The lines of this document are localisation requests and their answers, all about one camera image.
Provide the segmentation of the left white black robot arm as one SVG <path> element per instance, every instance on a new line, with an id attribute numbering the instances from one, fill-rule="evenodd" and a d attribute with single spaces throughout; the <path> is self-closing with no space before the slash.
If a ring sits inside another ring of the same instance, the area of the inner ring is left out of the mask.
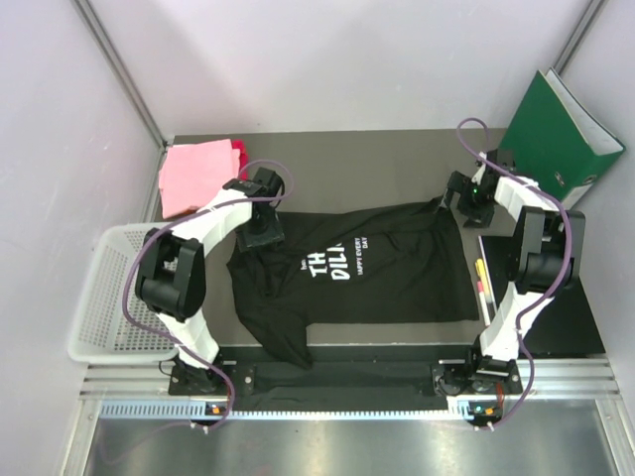
<path id="1" fill-rule="evenodd" d="M 135 292 L 165 325 L 177 348 L 170 374 L 172 396 L 229 391 L 218 343 L 202 313 L 206 294 L 206 256 L 227 235 L 238 250 L 252 251 L 284 241 L 277 204 L 286 196 L 284 180 L 260 168 L 252 178 L 233 178 L 199 211 L 151 229 L 135 259 L 125 294 Z"/>

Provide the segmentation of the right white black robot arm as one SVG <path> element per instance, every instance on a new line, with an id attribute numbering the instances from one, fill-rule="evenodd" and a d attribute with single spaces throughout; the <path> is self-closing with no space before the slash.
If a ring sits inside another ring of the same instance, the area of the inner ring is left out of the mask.
<path id="1" fill-rule="evenodd" d="M 436 367 L 434 385 L 445 397 L 497 387 L 517 392 L 517 359 L 529 352 L 525 337 L 556 294 L 578 279 L 585 218 L 568 211 L 538 183 L 498 161 L 498 151 L 481 153 L 473 176 L 450 175 L 440 209 L 455 202 L 468 227 L 486 227 L 494 208 L 515 221 L 507 258 L 505 295 L 494 317 L 475 338 L 461 363 Z"/>

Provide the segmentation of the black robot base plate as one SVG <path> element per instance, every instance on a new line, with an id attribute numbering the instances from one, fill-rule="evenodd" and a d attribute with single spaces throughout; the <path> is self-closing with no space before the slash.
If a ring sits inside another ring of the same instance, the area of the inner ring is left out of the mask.
<path id="1" fill-rule="evenodd" d="M 449 397 L 495 398 L 522 392 L 518 368 L 475 374 L 468 345 L 320 345 L 299 367 L 256 346 L 225 346 L 220 368 L 244 412 L 395 412 L 440 410 Z"/>

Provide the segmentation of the black printed t shirt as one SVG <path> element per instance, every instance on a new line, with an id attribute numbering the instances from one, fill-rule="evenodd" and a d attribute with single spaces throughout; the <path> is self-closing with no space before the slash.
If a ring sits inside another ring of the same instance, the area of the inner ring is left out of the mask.
<path id="1" fill-rule="evenodd" d="M 239 321 L 271 356 L 310 368 L 312 324 L 478 319 L 459 228 L 435 207 L 280 213 L 283 242 L 227 263 Z"/>

